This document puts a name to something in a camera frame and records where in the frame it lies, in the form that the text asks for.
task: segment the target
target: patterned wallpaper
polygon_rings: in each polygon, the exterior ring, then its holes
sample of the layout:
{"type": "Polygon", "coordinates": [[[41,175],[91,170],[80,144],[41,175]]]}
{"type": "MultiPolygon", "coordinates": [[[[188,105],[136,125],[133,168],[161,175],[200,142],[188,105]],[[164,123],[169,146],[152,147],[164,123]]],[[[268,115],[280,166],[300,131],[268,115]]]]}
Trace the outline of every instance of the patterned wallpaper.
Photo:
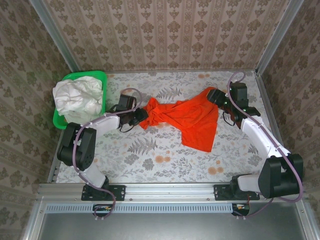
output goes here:
{"type": "Polygon", "coordinates": [[[68,66],[30,3],[0,1],[0,239],[20,238],[59,139],[52,87],[68,66]]]}
{"type": "Polygon", "coordinates": [[[305,0],[262,75],[283,142],[304,159],[320,223],[320,1],[305,0]]]}
{"type": "Polygon", "coordinates": [[[288,0],[45,0],[79,68],[254,69],[288,0]]]}

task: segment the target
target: green plastic basket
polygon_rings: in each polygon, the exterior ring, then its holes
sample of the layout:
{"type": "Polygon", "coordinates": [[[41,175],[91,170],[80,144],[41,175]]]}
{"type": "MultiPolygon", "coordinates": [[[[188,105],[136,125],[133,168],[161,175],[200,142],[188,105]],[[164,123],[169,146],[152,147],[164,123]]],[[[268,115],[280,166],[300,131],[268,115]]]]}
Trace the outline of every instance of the green plastic basket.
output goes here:
{"type": "MultiPolygon", "coordinates": [[[[106,112],[106,96],[107,96],[107,75],[103,71],[83,71],[83,72],[74,72],[66,75],[62,80],[76,80],[78,78],[89,76],[99,79],[102,82],[102,109],[100,115],[106,112]]],[[[54,109],[53,114],[53,124],[58,129],[66,129],[68,122],[65,119],[65,116],[59,116],[57,109],[54,109]]]]}

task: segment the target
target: fern pattern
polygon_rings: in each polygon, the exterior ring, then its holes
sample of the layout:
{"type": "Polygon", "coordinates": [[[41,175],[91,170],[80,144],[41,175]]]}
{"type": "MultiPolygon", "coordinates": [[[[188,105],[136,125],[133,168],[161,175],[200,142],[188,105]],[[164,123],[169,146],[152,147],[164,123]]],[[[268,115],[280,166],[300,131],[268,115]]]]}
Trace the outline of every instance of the fern pattern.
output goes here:
{"type": "MultiPolygon", "coordinates": [[[[258,109],[268,126],[261,97],[256,94],[259,89],[254,74],[248,73],[245,83],[250,104],[258,109]]],[[[119,73],[108,78],[106,101],[108,106],[113,106],[119,101],[120,91],[130,87],[142,92],[141,107],[151,97],[160,103],[176,103],[192,99],[207,87],[226,89],[231,75],[228,71],[119,73]]],[[[137,102],[140,100],[135,91],[125,94],[137,97],[137,102]]],[[[184,146],[178,129],[160,124],[147,130],[137,125],[127,133],[117,129],[108,131],[97,138],[94,155],[94,163],[112,183],[228,182],[237,174],[256,173],[262,161],[248,137],[237,127],[228,126],[222,118],[217,122],[211,152],[184,146]]],[[[0,168],[0,180],[9,181],[11,174],[9,169],[0,168]]],[[[23,177],[20,187],[29,187],[32,181],[23,177]]],[[[80,182],[73,168],[61,163],[57,183],[80,182]]]]}

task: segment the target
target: wallpaper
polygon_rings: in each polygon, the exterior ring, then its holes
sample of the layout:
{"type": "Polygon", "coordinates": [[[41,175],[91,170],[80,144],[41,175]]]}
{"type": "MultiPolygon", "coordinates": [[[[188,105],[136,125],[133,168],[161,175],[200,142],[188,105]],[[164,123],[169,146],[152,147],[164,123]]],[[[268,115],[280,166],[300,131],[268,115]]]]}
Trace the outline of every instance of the wallpaper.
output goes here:
{"type": "Polygon", "coordinates": [[[254,69],[288,0],[45,0],[79,69],[254,69]]]}
{"type": "MultiPolygon", "coordinates": [[[[121,90],[128,87],[141,91],[142,106],[151,97],[160,104],[176,103],[192,99],[208,87],[226,91],[232,74],[230,71],[109,74],[107,104],[111,107],[117,103],[121,90]]],[[[243,82],[248,88],[249,104],[260,111],[269,126],[254,71],[247,71],[243,82]]],[[[138,97],[133,90],[127,94],[138,97]]],[[[136,126],[127,133],[118,129],[107,132],[96,139],[94,162],[112,183],[229,182],[234,175],[259,172],[264,161],[256,147],[242,130],[223,120],[222,110],[218,113],[211,152],[182,145],[180,130],[160,123],[146,130],[136,126]]],[[[81,179],[73,167],[62,163],[56,181],[80,183],[81,179]]]]}
{"type": "Polygon", "coordinates": [[[262,75],[284,145],[304,160],[320,223],[320,1],[305,0],[262,75]]]}
{"type": "Polygon", "coordinates": [[[28,1],[0,1],[0,239],[23,233],[59,132],[52,87],[69,72],[28,1]]]}

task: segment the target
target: patterned tablecloth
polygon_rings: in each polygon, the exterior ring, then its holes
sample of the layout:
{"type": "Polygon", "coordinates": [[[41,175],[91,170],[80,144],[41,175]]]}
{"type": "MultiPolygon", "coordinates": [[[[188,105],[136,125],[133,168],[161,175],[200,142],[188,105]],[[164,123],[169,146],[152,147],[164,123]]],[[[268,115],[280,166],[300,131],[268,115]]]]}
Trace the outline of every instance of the patterned tablecloth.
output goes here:
{"type": "MultiPolygon", "coordinates": [[[[246,73],[249,104],[260,111],[269,126],[254,73],[246,73]]],[[[191,99],[210,86],[225,91],[231,75],[229,71],[111,74],[107,106],[118,103],[120,91],[128,87],[142,92],[143,106],[150,97],[160,103],[191,99]]],[[[134,91],[128,90],[127,94],[138,97],[134,91]]],[[[237,126],[224,122],[221,110],[210,153],[183,146],[181,132],[161,123],[147,130],[136,126],[128,133],[118,130],[106,133],[96,140],[94,162],[112,183],[224,182],[235,174],[256,173],[264,164],[248,137],[237,126]]],[[[73,168],[62,163],[56,182],[81,180],[73,168]]]]}

